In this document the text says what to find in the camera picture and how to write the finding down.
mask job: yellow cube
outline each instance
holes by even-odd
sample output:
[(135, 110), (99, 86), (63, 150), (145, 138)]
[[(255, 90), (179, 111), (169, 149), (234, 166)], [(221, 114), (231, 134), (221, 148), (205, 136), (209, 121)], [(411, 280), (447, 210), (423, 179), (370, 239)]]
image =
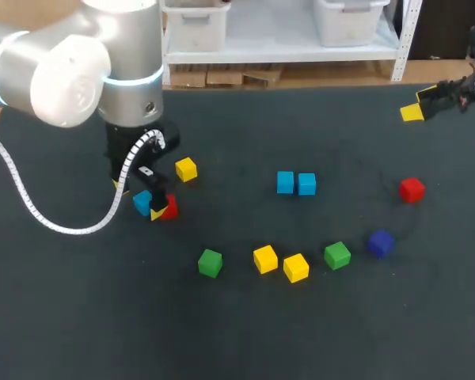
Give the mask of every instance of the yellow cube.
[(278, 257), (270, 245), (253, 251), (253, 261), (261, 275), (278, 268)]
[(197, 166), (190, 157), (176, 163), (176, 173), (183, 182), (188, 182), (197, 177)]
[(158, 219), (162, 216), (162, 214), (167, 210), (167, 207), (162, 208), (160, 211), (150, 210), (151, 211), (151, 222), (155, 219)]
[(291, 256), (283, 261), (283, 271), (287, 275), (291, 283), (295, 283), (300, 279), (308, 277), (310, 266), (304, 260), (301, 253)]

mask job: white plastic bin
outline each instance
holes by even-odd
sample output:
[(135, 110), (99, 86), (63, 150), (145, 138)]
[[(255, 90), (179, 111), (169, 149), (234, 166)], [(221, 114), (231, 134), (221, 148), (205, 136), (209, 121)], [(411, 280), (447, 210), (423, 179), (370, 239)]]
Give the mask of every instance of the white plastic bin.
[(169, 23), (169, 50), (219, 51), (225, 47), (227, 12), (219, 7), (171, 8), (165, 6)]
[(373, 42), (383, 7), (390, 0), (314, 0), (321, 44), (360, 46)]

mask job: white cable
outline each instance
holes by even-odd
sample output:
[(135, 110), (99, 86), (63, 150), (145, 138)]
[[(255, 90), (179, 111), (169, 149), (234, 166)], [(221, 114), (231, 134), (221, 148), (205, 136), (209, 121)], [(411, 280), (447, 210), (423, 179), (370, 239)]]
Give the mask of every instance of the white cable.
[(95, 226), (81, 228), (81, 229), (74, 229), (74, 228), (66, 228), (59, 226), (49, 220), (47, 220), (34, 206), (32, 200), (29, 197), (29, 194), (26, 192), (25, 186), (23, 185), (23, 181), (19, 176), (19, 172), (17, 171), (16, 165), (14, 164), (13, 159), (10, 157), (9, 152), (7, 152), (6, 148), (0, 142), (0, 155), (2, 156), (3, 160), (6, 162), (7, 167), (9, 168), (10, 174), (13, 177), (14, 183), (16, 184), (17, 190), (19, 191), (19, 195), (23, 199), (25, 206), (30, 211), (30, 214), (33, 215), (35, 219), (37, 219), (40, 223), (44, 226), (49, 228), (50, 230), (54, 230), (56, 232), (60, 232), (61, 234), (66, 235), (87, 235), (93, 234), (98, 230), (101, 230), (105, 226), (111, 222), (112, 218), (114, 217), (116, 211), (118, 210), (118, 206), (120, 205), (121, 196), (124, 193), (125, 184), (127, 182), (128, 172), (131, 168), (131, 163), (134, 161), (135, 155), (140, 151), (140, 149), (146, 144), (146, 142), (150, 139), (156, 139), (157, 144), (162, 148), (165, 149), (165, 138), (164, 135), (156, 130), (153, 129), (148, 131), (144, 135), (141, 136), (139, 140), (135, 143), (132, 147), (131, 151), (128, 153), (125, 162), (121, 168), (120, 178), (118, 180), (118, 185), (116, 186), (116, 194), (114, 195), (114, 200), (112, 201), (111, 208), (107, 215)]

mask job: green cube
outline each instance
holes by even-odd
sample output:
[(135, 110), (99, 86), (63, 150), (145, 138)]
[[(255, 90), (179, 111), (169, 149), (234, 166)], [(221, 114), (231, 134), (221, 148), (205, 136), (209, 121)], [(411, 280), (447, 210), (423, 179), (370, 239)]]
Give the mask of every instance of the green cube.
[(199, 273), (216, 279), (222, 269), (222, 254), (206, 249), (199, 259)]
[(348, 265), (350, 256), (350, 251), (341, 241), (325, 248), (324, 252), (324, 260), (333, 271)]

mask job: black table surface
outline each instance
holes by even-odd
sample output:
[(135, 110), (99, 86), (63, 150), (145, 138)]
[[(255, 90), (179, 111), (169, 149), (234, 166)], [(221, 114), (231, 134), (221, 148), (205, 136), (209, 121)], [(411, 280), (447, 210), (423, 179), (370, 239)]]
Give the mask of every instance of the black table surface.
[[(180, 217), (146, 222), (129, 195), (85, 237), (36, 222), (0, 159), (0, 380), (475, 378), (475, 106), (403, 123), (416, 90), (168, 92), (183, 142), (158, 169)], [(107, 212), (97, 117), (60, 130), (7, 110), (0, 139), (46, 217)], [(276, 195), (278, 170), (316, 173), (317, 195)], [(419, 204), (401, 202), (407, 177)], [(365, 250), (378, 228), (397, 239), (386, 260)], [(336, 241), (352, 259), (332, 272)], [(281, 261), (260, 275), (268, 244), (310, 277), (290, 284)], [(217, 279), (197, 272), (204, 249), (223, 255)]]

